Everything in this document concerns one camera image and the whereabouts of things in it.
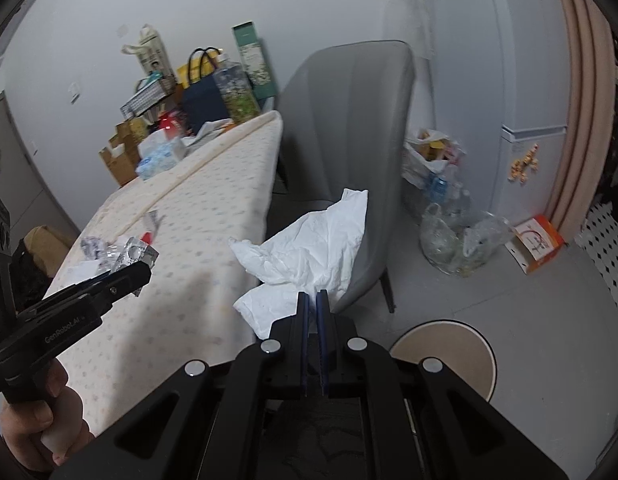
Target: round bin lid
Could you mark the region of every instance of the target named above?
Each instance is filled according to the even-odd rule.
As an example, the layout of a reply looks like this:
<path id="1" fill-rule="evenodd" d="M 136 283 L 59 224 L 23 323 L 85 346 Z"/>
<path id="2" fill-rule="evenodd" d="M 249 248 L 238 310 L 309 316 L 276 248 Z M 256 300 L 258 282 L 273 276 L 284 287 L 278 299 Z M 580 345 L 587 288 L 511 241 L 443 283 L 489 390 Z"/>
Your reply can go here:
<path id="1" fill-rule="evenodd" d="M 487 401 L 496 387 L 496 358 L 491 346 L 476 329 L 457 321 L 431 321 L 412 328 L 390 353 L 410 363 L 436 357 Z"/>

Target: tablecloth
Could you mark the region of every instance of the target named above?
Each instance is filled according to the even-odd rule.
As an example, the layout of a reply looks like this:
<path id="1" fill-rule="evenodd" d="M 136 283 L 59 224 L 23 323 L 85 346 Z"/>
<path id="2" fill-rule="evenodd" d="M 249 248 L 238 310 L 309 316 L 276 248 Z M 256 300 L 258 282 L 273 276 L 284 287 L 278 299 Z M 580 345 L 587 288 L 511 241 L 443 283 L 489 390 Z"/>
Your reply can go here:
<path id="1" fill-rule="evenodd" d="M 226 362 L 254 341 L 232 305 L 257 282 L 227 240 L 263 241 L 282 120 L 274 111 L 253 121 L 209 142 L 176 168 L 116 191 L 56 275 L 48 295 L 66 285 L 68 269 L 83 259 L 83 236 L 113 240 L 121 229 L 125 236 L 140 236 L 145 228 L 138 213 L 157 209 L 161 224 L 152 245 L 159 256 L 150 283 L 138 298 L 116 302 L 101 327 L 59 356 L 95 434 L 190 359 Z"/>

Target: gray floor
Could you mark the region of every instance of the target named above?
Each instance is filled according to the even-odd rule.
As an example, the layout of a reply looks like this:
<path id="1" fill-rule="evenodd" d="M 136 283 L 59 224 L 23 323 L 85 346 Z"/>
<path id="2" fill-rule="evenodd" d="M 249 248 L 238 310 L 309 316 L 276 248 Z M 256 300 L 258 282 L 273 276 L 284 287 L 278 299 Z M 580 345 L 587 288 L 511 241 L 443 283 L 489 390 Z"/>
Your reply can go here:
<path id="1" fill-rule="evenodd" d="M 594 263 L 575 244 L 524 275 L 504 248 L 469 278 L 422 256 L 402 212 L 389 259 L 397 309 L 377 285 L 345 314 L 389 348 L 433 319 L 481 332 L 498 364 L 492 405 L 564 469 L 585 479 L 618 424 L 618 311 Z"/>

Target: gray door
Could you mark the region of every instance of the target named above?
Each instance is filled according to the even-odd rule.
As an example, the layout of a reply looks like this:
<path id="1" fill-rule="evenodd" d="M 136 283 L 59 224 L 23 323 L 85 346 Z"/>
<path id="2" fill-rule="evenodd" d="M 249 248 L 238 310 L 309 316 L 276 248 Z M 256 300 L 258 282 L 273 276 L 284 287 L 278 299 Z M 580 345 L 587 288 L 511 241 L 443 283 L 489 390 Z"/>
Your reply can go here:
<path id="1" fill-rule="evenodd" d="M 34 227 L 48 225 L 71 236 L 78 230 L 52 199 L 37 172 L 29 164 L 0 96 L 0 199 L 12 223 L 12 251 Z"/>

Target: blue tissue package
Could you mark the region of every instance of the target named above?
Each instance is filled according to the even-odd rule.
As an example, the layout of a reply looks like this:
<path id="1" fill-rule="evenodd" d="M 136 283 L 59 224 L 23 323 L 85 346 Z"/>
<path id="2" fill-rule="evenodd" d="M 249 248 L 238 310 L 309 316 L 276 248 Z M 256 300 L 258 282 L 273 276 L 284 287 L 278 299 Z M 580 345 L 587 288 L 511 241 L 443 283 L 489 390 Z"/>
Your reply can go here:
<path id="1" fill-rule="evenodd" d="M 184 156 L 184 150 L 181 150 L 181 145 L 183 147 L 182 140 L 177 138 L 158 146 L 140 161 L 136 167 L 137 176 L 143 180 L 148 180 L 158 173 L 173 168 Z"/>

